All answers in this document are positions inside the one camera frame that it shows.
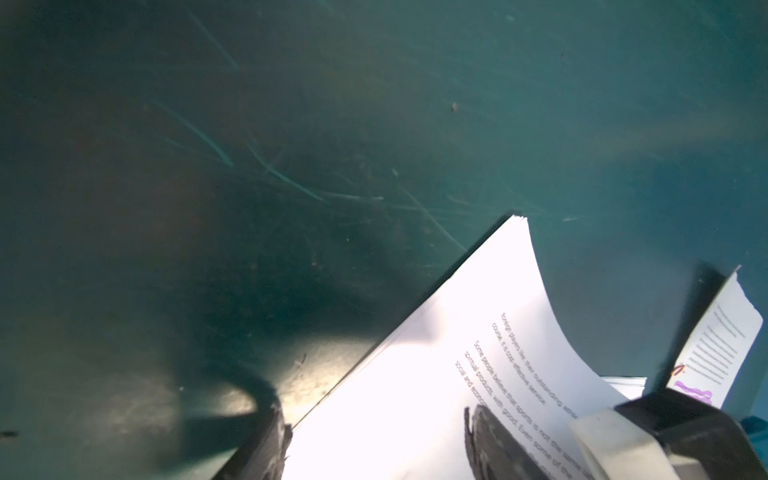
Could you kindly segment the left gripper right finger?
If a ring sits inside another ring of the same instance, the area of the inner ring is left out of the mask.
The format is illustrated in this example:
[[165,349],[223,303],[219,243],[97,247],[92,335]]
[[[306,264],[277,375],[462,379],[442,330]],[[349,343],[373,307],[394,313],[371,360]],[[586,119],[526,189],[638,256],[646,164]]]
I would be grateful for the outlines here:
[[548,479],[487,406],[466,407],[463,416],[465,451],[475,479]]

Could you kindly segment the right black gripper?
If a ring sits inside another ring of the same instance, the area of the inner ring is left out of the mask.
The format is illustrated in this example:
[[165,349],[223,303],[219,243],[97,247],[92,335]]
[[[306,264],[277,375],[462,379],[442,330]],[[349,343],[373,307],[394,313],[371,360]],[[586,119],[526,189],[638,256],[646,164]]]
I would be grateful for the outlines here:
[[710,479],[765,479],[767,470],[741,424],[675,390],[651,393],[615,410],[671,454],[699,462]]

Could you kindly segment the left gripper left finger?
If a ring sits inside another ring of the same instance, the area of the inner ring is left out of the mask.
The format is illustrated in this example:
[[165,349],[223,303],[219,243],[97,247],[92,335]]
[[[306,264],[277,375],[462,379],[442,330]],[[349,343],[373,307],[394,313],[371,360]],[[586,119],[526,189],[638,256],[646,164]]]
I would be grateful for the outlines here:
[[293,428],[282,406],[273,402],[255,433],[239,447],[212,477],[213,480],[280,480]]

